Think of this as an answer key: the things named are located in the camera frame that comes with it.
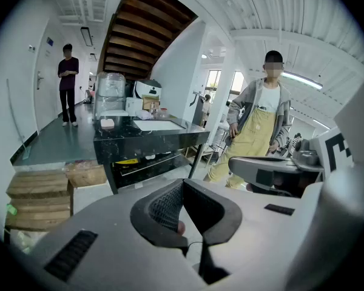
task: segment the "hallway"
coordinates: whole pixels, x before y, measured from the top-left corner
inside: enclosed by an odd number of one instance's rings
[[[78,127],[71,124],[62,127],[62,116],[59,116],[31,142],[30,156],[22,159],[21,155],[13,165],[30,166],[96,159],[93,146],[93,104],[78,104],[75,115]]]

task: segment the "white sneakers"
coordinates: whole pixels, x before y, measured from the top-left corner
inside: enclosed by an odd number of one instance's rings
[[[76,127],[76,126],[78,126],[78,123],[77,123],[77,122],[72,122],[72,125],[73,125],[74,127]],[[62,123],[62,126],[63,126],[63,127],[67,126],[67,122],[63,122],[63,123]]]

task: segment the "wooden stair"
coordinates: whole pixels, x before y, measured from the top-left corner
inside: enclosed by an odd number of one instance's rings
[[[97,73],[118,72],[130,80],[150,78],[159,57],[196,18],[177,0],[121,0],[109,24]]]
[[[46,231],[73,213],[73,189],[63,170],[18,172],[7,194],[17,209],[7,213],[7,230]]]

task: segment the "window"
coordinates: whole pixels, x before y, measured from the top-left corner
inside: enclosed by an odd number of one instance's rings
[[[208,94],[211,96],[211,103],[213,103],[217,91],[220,75],[221,75],[221,70],[210,70],[209,76],[207,77],[204,95]],[[233,76],[232,87],[229,92],[228,101],[232,101],[238,95],[240,95],[243,82],[244,82],[243,74],[239,71],[236,71]]]

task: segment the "countertop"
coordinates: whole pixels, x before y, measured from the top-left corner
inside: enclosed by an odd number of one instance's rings
[[[153,154],[176,151],[178,149],[204,144],[209,137],[200,126],[178,118],[158,121],[172,121],[183,129],[142,131],[135,121],[136,116],[102,116],[112,119],[115,126],[102,129],[101,120],[95,122],[93,144],[99,164],[141,158]]]

